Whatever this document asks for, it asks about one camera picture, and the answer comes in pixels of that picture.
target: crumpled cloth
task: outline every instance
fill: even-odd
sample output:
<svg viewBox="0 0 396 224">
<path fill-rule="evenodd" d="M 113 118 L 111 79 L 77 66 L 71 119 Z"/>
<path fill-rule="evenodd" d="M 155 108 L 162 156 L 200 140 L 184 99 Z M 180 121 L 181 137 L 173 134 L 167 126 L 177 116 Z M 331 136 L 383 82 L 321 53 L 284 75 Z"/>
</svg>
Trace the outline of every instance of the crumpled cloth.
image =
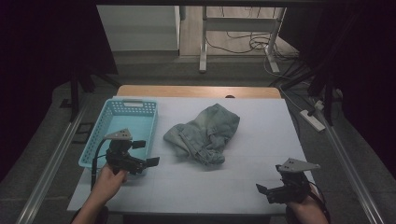
<svg viewBox="0 0 396 224">
<path fill-rule="evenodd" d="M 219 104 L 203 110 L 196 119 L 172 127 L 163 139 L 177 156 L 193 157 L 204 165 L 224 163 L 223 149 L 235 134 L 240 118 Z"/>
</svg>

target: white desk leg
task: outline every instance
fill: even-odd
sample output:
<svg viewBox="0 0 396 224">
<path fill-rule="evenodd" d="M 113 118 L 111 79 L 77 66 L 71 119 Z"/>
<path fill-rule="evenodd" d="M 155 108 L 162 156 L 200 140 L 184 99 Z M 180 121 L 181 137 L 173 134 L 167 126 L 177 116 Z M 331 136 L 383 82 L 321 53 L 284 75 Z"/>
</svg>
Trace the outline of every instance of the white desk leg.
<svg viewBox="0 0 396 224">
<path fill-rule="evenodd" d="M 281 7 L 276 17 L 276 23 L 268 45 L 265 47 L 265 54 L 267 55 L 268 63 L 271 66 L 273 73 L 279 73 L 279 68 L 274 58 L 274 44 L 279 33 L 280 24 L 282 23 L 283 16 L 285 15 L 285 8 Z"/>
<path fill-rule="evenodd" d="M 202 7 L 202 42 L 201 42 L 201 56 L 199 60 L 199 72 L 206 72 L 206 7 Z"/>
</svg>

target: white wall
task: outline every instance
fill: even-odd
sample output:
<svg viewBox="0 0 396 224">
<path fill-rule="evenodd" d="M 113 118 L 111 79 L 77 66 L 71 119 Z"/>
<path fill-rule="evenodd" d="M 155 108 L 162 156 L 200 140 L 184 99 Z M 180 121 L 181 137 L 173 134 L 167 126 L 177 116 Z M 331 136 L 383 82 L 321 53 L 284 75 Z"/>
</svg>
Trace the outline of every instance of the white wall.
<svg viewBox="0 0 396 224">
<path fill-rule="evenodd" d="M 178 7 L 97 8 L 111 50 L 178 50 Z"/>
</svg>

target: hand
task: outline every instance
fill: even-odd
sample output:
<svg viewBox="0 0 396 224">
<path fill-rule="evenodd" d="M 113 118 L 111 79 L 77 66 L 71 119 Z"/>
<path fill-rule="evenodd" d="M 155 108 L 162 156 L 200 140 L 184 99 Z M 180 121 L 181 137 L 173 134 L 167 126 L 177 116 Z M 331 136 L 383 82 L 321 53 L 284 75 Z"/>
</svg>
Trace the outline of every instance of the hand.
<svg viewBox="0 0 396 224">
<path fill-rule="evenodd" d="M 114 175 L 113 169 L 106 163 L 93 186 L 90 196 L 82 205 L 73 223 L 93 223 L 107 201 L 116 195 L 121 184 L 126 181 L 127 174 L 127 171 L 120 170 Z"/>
<path fill-rule="evenodd" d="M 311 185 L 311 190 L 314 194 L 317 194 L 315 189 Z M 304 224 L 328 224 L 326 217 L 320 210 L 318 203 L 307 196 L 302 203 L 290 202 L 286 205 L 293 210 L 295 216 L 299 219 L 301 223 Z"/>
</svg>

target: wooden floor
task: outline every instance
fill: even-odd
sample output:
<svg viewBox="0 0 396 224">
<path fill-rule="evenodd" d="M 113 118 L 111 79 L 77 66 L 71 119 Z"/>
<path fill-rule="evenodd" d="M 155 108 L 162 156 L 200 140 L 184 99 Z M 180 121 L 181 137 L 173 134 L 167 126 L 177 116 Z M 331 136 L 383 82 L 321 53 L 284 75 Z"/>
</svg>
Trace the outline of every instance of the wooden floor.
<svg viewBox="0 0 396 224">
<path fill-rule="evenodd" d="M 277 9 L 272 7 L 208 7 L 208 17 L 237 17 L 237 18 L 273 18 L 277 15 Z M 187 7 L 186 20 L 180 24 L 180 56 L 196 56 L 200 54 L 202 38 L 202 7 Z M 245 52 L 250 50 L 250 34 L 242 32 L 207 32 L 206 37 L 210 45 L 227 49 L 234 52 Z M 267 43 L 269 35 L 256 35 L 255 40 Z M 247 53 L 232 53 L 223 49 L 212 48 L 207 44 L 207 55 L 265 55 L 263 49 L 252 50 Z M 276 39 L 277 50 L 282 54 L 295 54 L 297 52 L 292 46 L 281 38 Z"/>
</svg>

